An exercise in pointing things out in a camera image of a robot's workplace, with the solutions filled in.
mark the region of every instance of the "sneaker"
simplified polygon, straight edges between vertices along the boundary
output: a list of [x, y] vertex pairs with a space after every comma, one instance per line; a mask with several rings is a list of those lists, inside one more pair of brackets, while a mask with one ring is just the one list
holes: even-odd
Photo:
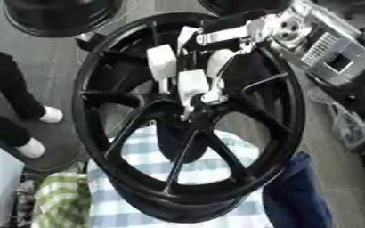
[[45, 153], [45, 146], [37, 139], [31, 138], [26, 145], [17, 147], [16, 150], [26, 157], [37, 159]]
[[45, 114], [40, 118], [40, 121], [43, 121], [47, 124], [56, 124], [61, 122], [62, 119], [63, 114], [60, 110], [45, 106]]

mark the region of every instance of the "concrete floor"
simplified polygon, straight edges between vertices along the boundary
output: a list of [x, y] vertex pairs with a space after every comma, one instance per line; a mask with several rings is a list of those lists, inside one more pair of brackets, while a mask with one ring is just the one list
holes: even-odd
[[[162, 12], [207, 12], [197, 0], [128, 0], [127, 15], [102, 32], [142, 17]], [[354, 22], [365, 27], [365, 17]], [[37, 99], [61, 108], [66, 121], [59, 126], [21, 123], [49, 148], [47, 155], [29, 164], [42, 169], [66, 166], [81, 152], [70, 117], [70, 88], [79, 65], [73, 39], [42, 39], [24, 35], [6, 22], [0, 1], [0, 50], [15, 57], [26, 73]], [[0, 114], [18, 121], [0, 94]], [[307, 123], [302, 150], [312, 155], [320, 191], [325, 197], [337, 228], [365, 228], [365, 172], [357, 155], [349, 153], [331, 134], [331, 121], [325, 108], [306, 101]]]

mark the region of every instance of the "cable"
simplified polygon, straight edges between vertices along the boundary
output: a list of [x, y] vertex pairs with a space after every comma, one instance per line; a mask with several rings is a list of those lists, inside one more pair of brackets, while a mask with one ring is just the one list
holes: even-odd
[[[119, 21], [123, 20], [126, 16], [128, 16], [128, 15], [130, 15], [131, 13], [133, 13], [134, 11], [136, 11], [136, 10], [138, 9], [138, 6], [139, 6], [139, 4], [140, 4], [140, 1], [141, 1], [141, 0], [135, 0], [134, 7], [133, 7], [133, 8], [131, 8], [131, 10], [126, 11], [125, 13], [123, 13], [123, 14], [122, 14], [120, 17], [118, 17], [117, 19], [112, 20], [112, 21], [108, 22], [106, 25], [104, 25], [104, 26], [100, 27], [100, 28], [97, 30], [97, 32], [98, 32], [98, 33], [102, 32], [102, 31], [103, 31], [105, 28], [107, 28], [109, 25], [115, 24], [115, 23], [117, 23], [117, 22], [119, 22]], [[78, 65], [80, 65], [80, 66], [81, 66], [83, 63], [82, 63], [82, 62], [81, 62], [81, 60], [80, 60], [80, 53], [79, 53], [79, 49], [80, 49], [80, 48], [77, 48], [77, 49], [76, 49], [76, 62], [77, 62], [77, 64], [78, 64]]]
[[120, 122], [118, 122], [118, 124], [116, 124], [114, 127], [112, 127], [112, 130], [109, 131], [109, 135], [113, 135], [116, 132], [116, 129], [118, 127], [120, 127], [122, 124], [124, 124], [128, 118], [128, 116], [135, 111], [134, 109], [129, 110], [126, 115], [123, 117], [122, 120], [120, 120]]

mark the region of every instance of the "person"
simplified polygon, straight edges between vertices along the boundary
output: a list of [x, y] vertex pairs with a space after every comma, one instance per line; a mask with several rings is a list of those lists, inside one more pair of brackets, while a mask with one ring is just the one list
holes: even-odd
[[[47, 107], [28, 91], [27, 83], [12, 56], [0, 52], [0, 92], [8, 100], [19, 118], [39, 120], [54, 124], [62, 121], [60, 110]], [[0, 141], [29, 158], [39, 158], [45, 153], [44, 145], [21, 126], [0, 117]]]

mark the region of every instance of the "blue white checkered cloth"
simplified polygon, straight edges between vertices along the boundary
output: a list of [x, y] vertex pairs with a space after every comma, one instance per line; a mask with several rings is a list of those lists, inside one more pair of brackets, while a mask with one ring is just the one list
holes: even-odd
[[[221, 131], [215, 133], [230, 147], [243, 164], [250, 165], [259, 155], [258, 149], [237, 136]], [[143, 173], [165, 181], [171, 164], [158, 149], [156, 127], [137, 130], [126, 142], [124, 159]], [[227, 164], [211, 149], [194, 163], [184, 165], [179, 183], [198, 184], [220, 181], [230, 176]], [[272, 228], [262, 202], [262, 191], [256, 191], [239, 207], [225, 216], [198, 224], [170, 224], [147, 216], [132, 207], [114, 190], [105, 173], [90, 161], [87, 178], [92, 204], [91, 228]]]

